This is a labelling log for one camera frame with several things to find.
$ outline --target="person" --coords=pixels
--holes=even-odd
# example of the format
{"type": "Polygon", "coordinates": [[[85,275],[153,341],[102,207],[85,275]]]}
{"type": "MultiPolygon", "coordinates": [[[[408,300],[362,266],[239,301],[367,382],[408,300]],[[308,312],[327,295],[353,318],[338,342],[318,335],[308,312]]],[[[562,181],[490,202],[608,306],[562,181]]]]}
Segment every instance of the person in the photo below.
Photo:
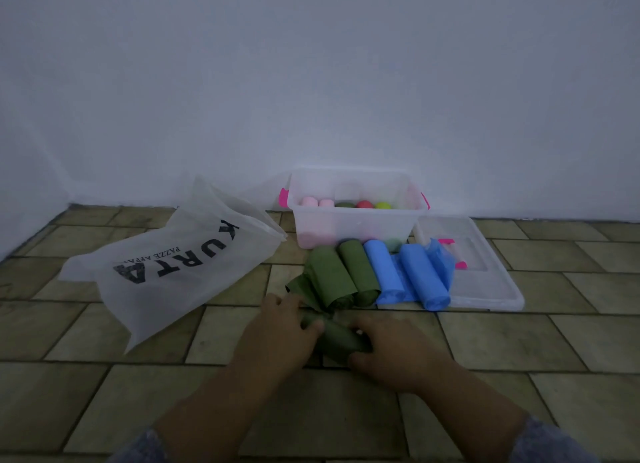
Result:
{"type": "MultiPolygon", "coordinates": [[[[300,327],[301,298],[268,294],[231,362],[179,402],[109,463],[228,462],[252,420],[286,378],[300,370],[324,327],[300,327]]],[[[407,321],[366,314],[351,325],[371,339],[349,367],[400,393],[418,395],[469,462],[598,460],[560,429],[546,425],[465,370],[407,321]]]]}

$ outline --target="gray sleeve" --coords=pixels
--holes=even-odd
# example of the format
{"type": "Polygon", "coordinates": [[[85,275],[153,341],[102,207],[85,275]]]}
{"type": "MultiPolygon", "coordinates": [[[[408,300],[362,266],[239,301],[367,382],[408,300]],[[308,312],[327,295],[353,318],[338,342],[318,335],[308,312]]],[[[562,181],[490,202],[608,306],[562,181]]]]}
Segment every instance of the gray sleeve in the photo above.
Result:
{"type": "Polygon", "coordinates": [[[169,463],[162,441],[151,428],[121,448],[107,463],[169,463]]]}
{"type": "Polygon", "coordinates": [[[598,459],[559,428],[530,417],[509,463],[598,463],[598,459]]]}

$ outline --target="storage bin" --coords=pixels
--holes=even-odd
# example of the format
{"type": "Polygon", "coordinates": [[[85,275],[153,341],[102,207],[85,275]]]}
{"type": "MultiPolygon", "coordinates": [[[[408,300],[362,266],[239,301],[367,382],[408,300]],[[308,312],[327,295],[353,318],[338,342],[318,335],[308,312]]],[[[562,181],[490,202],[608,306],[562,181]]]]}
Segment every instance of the storage bin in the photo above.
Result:
{"type": "Polygon", "coordinates": [[[427,245],[430,238],[444,246],[466,269],[456,269],[451,286],[451,306],[520,311],[524,297],[493,249],[468,217],[420,217],[413,230],[415,240],[427,245]]]}
{"type": "Polygon", "coordinates": [[[336,245],[346,239],[379,239],[396,249],[429,209],[426,198],[405,172],[330,168],[295,170],[289,190],[280,193],[280,205],[292,209],[302,249],[336,245]],[[393,209],[303,207],[300,202],[306,196],[336,203],[388,202],[393,209]]]}

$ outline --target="white plastic bag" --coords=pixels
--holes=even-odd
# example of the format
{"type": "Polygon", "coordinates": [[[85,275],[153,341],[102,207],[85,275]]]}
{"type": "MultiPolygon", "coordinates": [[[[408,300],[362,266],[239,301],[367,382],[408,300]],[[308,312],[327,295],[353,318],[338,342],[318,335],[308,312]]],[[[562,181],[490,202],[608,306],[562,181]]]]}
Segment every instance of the white plastic bag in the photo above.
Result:
{"type": "Polygon", "coordinates": [[[59,279],[97,281],[131,332],[127,352],[228,288],[287,238],[265,212],[197,177],[166,227],[71,257],[59,279]]]}

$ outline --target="person's left hand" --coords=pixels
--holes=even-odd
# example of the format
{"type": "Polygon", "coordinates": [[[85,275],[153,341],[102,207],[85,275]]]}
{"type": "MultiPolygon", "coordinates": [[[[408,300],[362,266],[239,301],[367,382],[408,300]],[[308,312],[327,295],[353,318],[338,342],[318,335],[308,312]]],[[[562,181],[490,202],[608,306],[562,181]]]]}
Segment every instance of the person's left hand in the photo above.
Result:
{"type": "Polygon", "coordinates": [[[272,293],[262,300],[258,314],[244,329],[229,367],[259,374],[263,382],[280,385],[308,361],[324,332],[322,320],[300,327],[298,307],[302,297],[272,293]]]}

